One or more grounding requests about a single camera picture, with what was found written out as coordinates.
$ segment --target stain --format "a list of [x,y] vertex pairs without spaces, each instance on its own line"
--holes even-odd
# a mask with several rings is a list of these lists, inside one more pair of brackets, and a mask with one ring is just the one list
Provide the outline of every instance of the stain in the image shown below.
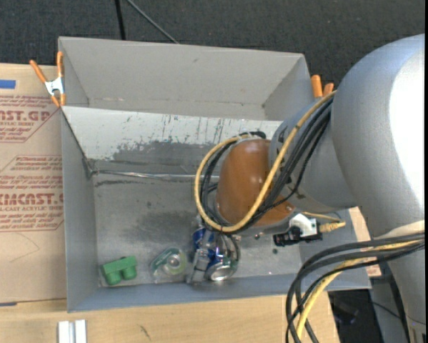
[[141,328],[141,332],[143,332],[143,333],[145,334],[145,336],[147,337],[147,339],[148,339],[149,341],[151,341],[151,337],[150,337],[150,334],[149,334],[149,332],[147,331],[147,329],[145,329],[142,325],[139,325],[139,328]]
[[164,243],[177,241],[191,234],[192,223],[196,221],[196,207],[193,211],[174,211],[169,212],[139,212],[139,216],[132,227],[123,229],[121,239],[130,244],[136,244],[136,241],[151,239],[152,242]]

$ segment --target black carpet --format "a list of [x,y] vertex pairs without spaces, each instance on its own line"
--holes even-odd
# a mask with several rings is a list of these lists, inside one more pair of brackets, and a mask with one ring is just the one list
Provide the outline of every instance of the black carpet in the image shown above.
[[[183,44],[304,53],[336,85],[365,54],[425,28],[425,0],[134,1]],[[122,4],[127,39],[169,41]],[[53,64],[58,36],[119,39],[113,0],[0,0],[0,62]]]

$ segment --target green plastic object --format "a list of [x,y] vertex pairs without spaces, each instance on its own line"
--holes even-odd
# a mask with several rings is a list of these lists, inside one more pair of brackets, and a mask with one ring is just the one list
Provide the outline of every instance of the green plastic object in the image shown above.
[[101,266],[101,270],[107,284],[109,286],[114,286],[115,284],[120,283],[123,279],[130,280],[136,278],[136,265],[136,257],[130,256],[103,264]]

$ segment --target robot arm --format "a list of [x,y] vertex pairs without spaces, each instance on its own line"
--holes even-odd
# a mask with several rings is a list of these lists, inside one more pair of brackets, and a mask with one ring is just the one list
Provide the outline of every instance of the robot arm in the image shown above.
[[[358,206],[373,238],[398,229],[421,232],[423,106],[424,35],[377,49],[349,71],[333,99],[284,121],[271,141],[233,141],[210,213],[200,213],[205,220],[220,220],[222,232],[278,234],[300,212]],[[408,326],[417,332],[410,336],[421,337],[424,251],[390,267]]]

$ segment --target black cable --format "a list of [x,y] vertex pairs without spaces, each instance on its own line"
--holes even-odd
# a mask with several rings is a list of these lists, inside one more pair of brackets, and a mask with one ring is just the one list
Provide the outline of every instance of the black cable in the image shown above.
[[[403,257],[404,255],[411,254],[411,253],[413,253],[413,252],[415,252],[417,250],[422,249],[423,247],[424,247],[424,244],[423,245],[417,245],[416,247],[407,247],[407,250],[405,250],[404,252],[397,252],[397,253],[395,252],[395,253],[390,254],[386,258],[386,260],[393,260],[393,259],[396,259],[396,258]],[[299,297],[301,302],[299,303],[297,309],[295,309],[294,315],[296,316],[300,312],[303,304],[305,303],[305,301],[307,300],[307,298],[309,297],[310,293],[315,288],[315,286],[317,286],[318,283],[320,283],[321,280],[323,280],[324,278],[328,277],[330,274],[337,273],[337,272],[343,272],[344,270],[348,270],[348,269],[358,269],[358,268],[361,268],[361,267],[368,267],[369,265],[374,265],[374,264],[377,264],[377,263],[378,263],[378,261],[363,262],[361,264],[356,264],[354,266],[343,267],[341,269],[336,269],[336,270],[333,270],[333,271],[330,271],[330,272],[324,274],[322,277],[318,278],[318,280],[316,280],[310,286],[310,288],[308,288],[308,290],[307,290],[307,292],[306,292],[306,294],[305,294],[305,296],[304,296],[303,299],[301,299],[301,295],[299,295],[299,296],[297,295],[297,298]],[[290,297],[288,297],[288,295],[287,295],[287,299],[293,299],[293,296],[294,296],[294,293],[290,294]],[[298,343],[298,342],[300,342],[300,340],[297,337],[296,330],[294,328],[292,320],[290,321],[290,318],[294,318],[294,316],[292,315],[291,317],[289,317],[288,315],[289,314],[287,314],[287,319],[289,321],[289,324],[288,324],[287,331],[290,330],[290,332],[292,333],[292,336],[294,338],[294,341],[296,343]],[[317,337],[315,337],[315,334],[314,334],[312,328],[310,327],[309,322],[306,323],[305,327],[306,327],[306,330],[309,333],[309,336],[311,337],[312,341],[313,342],[318,342],[318,339],[317,339]]]
[[[326,249],[322,252],[315,254],[313,257],[309,258],[305,263],[303,263],[303,265],[300,269],[300,273],[298,273],[297,278],[295,278],[295,280],[294,280],[294,282],[293,282],[293,284],[289,290],[289,294],[291,293],[292,289],[296,289],[296,291],[299,293],[299,294],[297,294],[297,302],[298,302],[298,304],[300,303],[301,284],[298,283],[298,279],[302,280],[305,277],[305,275],[312,272],[312,270],[315,270],[315,269],[311,269],[311,267],[315,263],[315,261],[318,259],[325,258],[325,257],[329,256],[330,254],[337,254],[339,252],[345,252],[347,250],[359,249],[362,247],[380,247],[383,245],[390,244],[392,242],[409,242],[409,241],[420,240],[420,239],[424,239],[424,234],[415,234],[415,235],[407,235],[407,236],[403,236],[403,237],[371,240],[368,242],[349,243],[349,244],[341,245],[338,247],[332,247],[332,248]],[[290,308],[290,306],[286,306],[287,315],[289,314],[289,308]],[[309,322],[307,322],[306,330],[309,333],[310,337],[314,336]]]
[[126,41],[125,26],[123,24],[123,16],[121,15],[120,0],[114,0],[114,3],[115,3],[115,10],[116,10],[116,17],[119,20],[120,38],[122,41]]
[[[313,256],[311,258],[311,260],[314,261],[318,256],[325,257],[330,252],[331,253],[336,252],[337,249],[341,250],[341,251],[345,251],[345,249],[347,249],[348,247],[350,248],[350,247],[354,246],[355,244],[363,244],[363,245],[367,244],[367,246],[380,246],[379,244],[383,245],[384,243],[390,243],[390,240],[392,240],[393,242],[403,242],[403,241],[409,241],[410,239],[421,239],[421,238],[424,238],[423,234],[419,234],[417,236],[413,236],[412,235],[412,236],[409,236],[409,237],[400,237],[400,238],[391,238],[391,239],[376,240],[376,241],[366,242],[366,243],[351,243],[351,244],[340,246],[340,247],[330,248],[330,250],[326,250],[326,251],[323,251],[321,253],[318,253],[315,256]],[[424,242],[423,243],[419,243],[417,246],[407,246],[407,247],[399,248],[399,252],[396,252],[396,249],[395,250],[376,251],[376,252],[377,252],[377,256],[380,256],[380,257],[385,256],[383,260],[392,260],[392,259],[396,259],[397,257],[402,257],[404,255],[410,254],[411,252],[415,252],[417,250],[420,250],[422,247],[424,247]],[[347,255],[350,255],[353,259],[356,259],[356,255],[357,254],[356,253],[355,254],[345,254],[343,257],[347,258]],[[308,260],[305,263],[305,265],[311,264],[311,260]],[[315,288],[315,286],[318,283],[320,283],[320,281],[323,278],[328,277],[330,274],[337,273],[337,272],[340,272],[340,271],[344,271],[344,270],[347,270],[347,269],[356,269],[356,268],[360,268],[360,267],[365,267],[367,265],[374,265],[374,264],[377,264],[377,263],[379,263],[378,260],[376,260],[376,261],[370,261],[370,262],[364,262],[364,263],[361,263],[361,264],[357,264],[355,266],[343,267],[341,269],[337,269],[337,270],[333,270],[331,272],[328,272],[327,274],[325,274],[324,276],[322,276],[318,280],[316,280],[310,286],[310,288],[306,291],[305,298],[302,299],[301,298],[301,280],[305,277],[305,275],[307,275],[308,273],[312,272],[312,270],[315,270],[315,269],[311,269],[310,271],[306,272],[309,268],[305,269],[304,265],[303,265],[303,267],[300,270],[300,273],[298,274],[297,278],[295,278],[295,280],[292,283],[292,286],[290,287],[290,290],[289,290],[289,292],[287,294],[287,305],[286,305],[287,319],[289,319],[289,308],[291,308],[291,306],[290,306],[291,305],[291,301],[292,301],[293,296],[295,294],[297,296],[297,303],[298,303],[298,308],[295,310],[295,314],[298,314],[299,311],[300,311],[300,309],[302,308],[302,305],[304,305],[304,303],[306,301],[306,298],[308,298],[308,296],[310,295],[310,292],[313,290],[313,288]],[[306,324],[305,327],[306,327],[307,332],[309,333],[309,336],[312,338],[312,341],[313,342],[318,342],[317,338],[315,337],[315,334],[312,331],[312,328],[310,327],[309,322],[307,322],[307,324]],[[290,329],[290,331],[292,329],[294,329],[293,324],[289,323],[289,329]]]
[[[390,256],[392,256],[392,255],[394,255],[396,253],[406,253],[408,251],[415,252],[417,250],[420,250],[423,246],[424,246],[424,242],[419,242],[418,244],[406,245],[406,246],[395,248],[395,249],[384,249],[384,250],[371,250],[371,251],[366,251],[366,252],[355,252],[355,253],[347,254],[347,255],[344,255],[344,256],[340,256],[340,257],[344,257],[343,260],[342,259],[336,260],[336,261],[333,260],[329,264],[333,264],[333,263],[337,263],[337,262],[345,262],[346,260],[351,260],[351,259],[363,259],[363,258],[370,258],[370,257],[389,258]],[[374,260],[374,261],[369,261],[369,262],[371,262],[372,265],[375,265],[375,264],[379,263],[379,260]],[[347,270],[347,269],[351,269],[350,267],[352,267],[352,266],[346,266],[346,267],[342,267],[342,268],[338,268],[338,269],[337,268],[333,269],[332,271],[327,272],[327,274],[324,274],[324,276],[328,277],[330,274],[337,273],[337,272],[340,272],[340,271],[344,271],[344,270]],[[311,270],[310,272],[313,272],[314,270],[316,270],[318,268],[321,268],[321,267],[316,267],[313,270]],[[304,277],[297,278],[294,281],[294,294],[299,295],[300,297],[302,295],[301,281],[302,281],[302,279]],[[323,276],[320,277],[320,278],[318,278],[306,290],[306,294],[304,295],[304,298],[300,299],[300,301],[299,301],[299,307],[296,308],[296,310],[298,310],[299,308],[302,308],[302,305],[304,305],[304,303],[306,302],[306,300],[309,297],[309,295],[312,292],[312,290],[318,285],[318,283],[320,283],[321,280],[323,280],[323,278],[324,278]]]
[[[424,243],[423,243],[423,244],[418,244],[418,245],[417,245],[417,246],[415,246],[415,247],[408,247],[408,248],[407,248],[407,250],[405,250],[405,251],[403,251],[403,252],[398,252],[398,253],[395,253],[395,254],[391,254],[389,257],[387,257],[387,258],[386,258],[386,260],[387,260],[387,261],[389,261],[389,260],[393,260],[393,259],[401,258],[401,257],[404,257],[404,256],[406,256],[406,255],[408,255],[408,254],[411,254],[411,253],[417,252],[417,251],[419,251],[419,250],[421,250],[421,249],[423,249],[423,248],[424,248]],[[308,288],[307,293],[304,295],[304,298],[303,298],[303,299],[301,299],[301,294],[300,294],[300,293],[299,293],[299,295],[297,295],[297,299],[299,298],[299,299],[300,299],[300,301],[304,301],[304,302],[303,302],[302,304],[299,304],[299,305],[298,305],[298,308],[297,308],[297,310],[296,310],[296,311],[300,311],[300,310],[301,310],[302,305],[304,305],[304,303],[305,303],[305,301],[307,300],[307,298],[308,298],[309,294],[310,294],[310,293],[313,291],[313,289],[318,285],[318,283],[320,283],[320,281],[321,281],[321,280],[323,280],[323,278],[326,278],[326,277],[328,277],[329,275],[331,275],[331,274],[333,274],[333,273],[343,272],[343,271],[348,270],[348,269],[358,269],[358,268],[362,268],[362,267],[368,267],[368,266],[375,265],[375,264],[378,264],[378,263],[379,263],[379,261],[364,262],[364,263],[357,264],[357,265],[354,265],[354,266],[343,267],[343,268],[341,268],[341,269],[337,269],[337,270],[334,270],[334,271],[331,271],[331,272],[328,272],[328,273],[324,274],[322,277],[320,277],[318,280],[316,280],[316,281],[315,281],[315,282],[310,286],[310,288]],[[306,324],[305,324],[304,326],[305,326],[305,328],[306,328],[306,330],[307,330],[307,332],[308,332],[309,336],[311,337],[312,341],[313,341],[314,343],[318,342],[318,339],[317,339],[317,337],[315,337],[315,333],[314,333],[314,331],[312,330],[312,328],[311,328],[311,326],[310,326],[309,321],[306,321]],[[293,325],[292,323],[291,323],[291,324],[289,324],[289,329],[290,329],[290,331],[294,330],[294,325]],[[295,338],[295,336],[296,336],[296,331],[295,331],[295,330],[292,332],[292,336],[293,336],[293,338]]]
[[[298,161],[301,159],[302,154],[306,151],[307,147],[309,146],[309,144],[311,143],[311,141],[314,139],[314,137],[318,134],[316,140],[314,141],[311,150],[309,151],[304,163],[305,166],[307,165],[307,163],[310,160],[310,157],[312,156],[312,154],[314,153],[315,147],[317,146],[319,140],[322,137],[322,134],[324,133],[324,130],[327,127],[327,123],[329,122],[329,116],[331,114],[331,110],[328,111],[327,113],[325,112],[326,109],[330,108],[332,104],[332,99],[330,99],[327,103],[323,104],[311,117],[311,119],[308,122],[308,125],[306,126],[306,128],[304,129],[302,135],[300,136],[300,138],[298,139],[296,145],[293,148],[292,151],[292,155],[290,156],[290,160],[285,164],[283,171],[281,172],[281,174],[279,175],[276,184],[274,185],[273,189],[271,190],[270,194],[266,197],[266,199],[263,201],[262,205],[260,206],[260,208],[257,210],[256,214],[249,220],[249,222],[247,222],[241,229],[236,230],[234,233],[239,233],[244,231],[245,229],[250,228],[251,226],[253,226],[254,224],[256,224],[261,217],[263,217],[263,215],[268,212],[270,209],[278,206],[279,204],[283,203],[286,201],[286,199],[283,199],[281,201],[279,201],[276,204],[273,204],[273,202],[275,201],[275,199],[279,196],[281,190],[283,189],[284,185],[286,184],[288,177],[289,177],[289,173],[291,173],[293,171],[293,169],[296,167]],[[317,124],[317,120],[324,114],[324,116],[322,117],[322,120]],[[254,132],[253,134],[263,134],[262,132]],[[215,219],[215,221],[218,224],[223,224],[221,220],[218,220],[213,211],[209,208],[208,205],[208,191],[207,189],[209,188],[209,182],[211,179],[211,175],[214,171],[215,166],[217,165],[217,162],[219,161],[219,159],[222,157],[223,153],[233,144],[235,144],[235,142],[231,142],[227,145],[225,145],[224,147],[222,147],[221,149],[218,150],[218,152],[216,153],[216,156],[209,162],[208,166],[206,167],[206,171],[204,172],[204,177],[203,180],[201,182],[201,190],[200,190],[200,198],[201,198],[201,205],[203,206],[203,208],[206,210],[206,212],[208,213],[209,217],[212,219]],[[302,178],[302,174],[304,173],[305,170],[305,166],[303,166],[303,171],[300,174],[299,178]]]
[[319,126],[322,122],[328,120],[331,115],[331,105],[333,99],[330,99],[327,103],[323,104],[314,114],[312,114],[311,119],[308,121],[307,125],[304,128],[304,131],[300,138],[297,140],[294,148],[292,149],[291,154],[289,155],[289,160],[284,165],[284,168],[281,171],[278,179],[275,181],[274,186],[269,194],[269,199],[272,199],[272,202],[280,194],[284,185],[288,182],[290,174],[293,172],[299,160],[302,158],[303,153],[309,146],[311,140],[314,138],[315,133],[319,129]]
[[[309,150],[309,152],[307,153],[307,155],[306,155],[306,158],[304,159],[304,162],[303,162],[303,165],[302,165],[302,167],[301,167],[301,171],[299,172],[299,176],[298,176],[298,179],[297,179],[297,181],[296,181],[296,183],[295,183],[295,185],[294,185],[294,187],[293,187],[293,190],[290,192],[290,194],[289,195],[287,195],[287,196],[285,196],[283,199],[281,199],[280,201],[278,201],[276,204],[273,204],[272,206],[273,207],[276,207],[276,206],[279,206],[279,204],[281,204],[281,203],[283,203],[283,202],[285,202],[285,201],[288,201],[296,192],[297,192],[297,190],[298,190],[298,187],[299,187],[299,185],[301,184],[301,181],[302,181],[302,177],[303,177],[303,175],[304,175],[304,173],[305,173],[305,171],[306,171],[306,168],[307,168],[307,164],[309,163],[309,160],[311,159],[311,157],[312,157],[312,154],[314,153],[314,151],[315,151],[315,149],[316,149],[316,147],[317,147],[317,145],[318,145],[318,143],[320,142],[320,140],[322,139],[322,137],[323,137],[323,135],[324,135],[324,132],[325,132],[325,130],[327,129],[327,127],[328,127],[328,124],[329,124],[329,118],[326,120],[326,121],[323,121],[322,122],[322,127],[321,127],[321,129],[320,129],[320,131],[318,132],[318,135],[317,135],[317,137],[316,137],[316,139],[314,140],[314,143],[313,143],[313,145],[312,145],[312,147],[311,147],[311,149]],[[294,170],[294,168],[296,167],[296,165],[297,165],[297,162],[295,162],[295,165],[293,166],[293,169],[289,169],[289,172],[292,172],[293,170]],[[270,200],[272,200],[272,201],[274,201],[275,200],[275,198],[276,198],[276,196],[271,196],[270,195]]]
[[153,25],[156,29],[158,29],[162,34],[164,34],[167,38],[169,38],[171,41],[173,41],[175,44],[179,44],[176,39],[171,36],[168,32],[166,32],[164,29],[162,29],[150,16],[145,14],[145,12],[139,8],[132,0],[126,0],[126,2],[131,5],[134,10],[136,10],[139,14],[141,14],[151,25]]
[[[301,170],[301,172],[300,172],[300,174],[299,174],[299,178],[298,178],[298,182],[297,182],[297,185],[299,185],[299,183],[301,182],[301,179],[302,179],[302,175],[304,174],[304,171],[305,171],[305,169],[306,169],[306,166],[307,166],[307,164],[309,163],[309,160],[311,159],[311,157],[312,157],[312,154],[314,153],[314,150],[316,149],[316,147],[317,147],[317,145],[318,145],[318,143],[319,143],[319,141],[320,141],[320,139],[322,138],[322,136],[323,136],[323,134],[324,134],[324,131],[325,131],[325,129],[326,129],[326,127],[327,127],[327,125],[328,125],[328,123],[329,123],[329,117],[327,118],[327,121],[326,122],[324,122],[323,123],[323,126],[321,127],[321,129],[319,130],[319,132],[318,132],[318,135],[317,135],[317,138],[314,140],[314,143],[312,144],[312,147],[311,147],[311,149],[309,150],[309,152],[308,152],[308,154],[307,154],[307,156],[306,156],[306,159],[304,160],[304,164],[303,164],[303,168],[302,168],[302,170]],[[294,194],[294,192],[295,192],[295,190],[294,191],[292,191],[288,196],[286,196],[286,197],[284,197],[283,199],[281,199],[280,201],[278,201],[278,202],[276,202],[276,203],[273,203],[273,204],[270,204],[270,205],[267,205],[267,206],[265,206],[264,208],[262,208],[261,210],[260,210],[260,208],[258,209],[258,211],[257,211],[257,213],[249,220],[249,222],[247,222],[241,229],[239,229],[239,230],[237,230],[236,232],[242,232],[242,231],[244,231],[244,230],[246,230],[246,229],[248,229],[248,228],[250,228],[250,227],[252,227],[253,225],[255,225],[262,217],[263,217],[263,215],[264,214],[266,214],[266,212],[268,212],[270,209],[273,209],[274,207],[277,207],[277,206],[279,206],[281,203],[283,203],[283,202],[285,202],[286,200],[288,200],[293,194]],[[266,202],[274,202],[274,200],[275,200],[275,198],[278,196],[279,194],[277,194],[277,195],[271,195],[271,193],[268,195],[268,197],[264,200],[264,203],[263,204],[266,204]]]

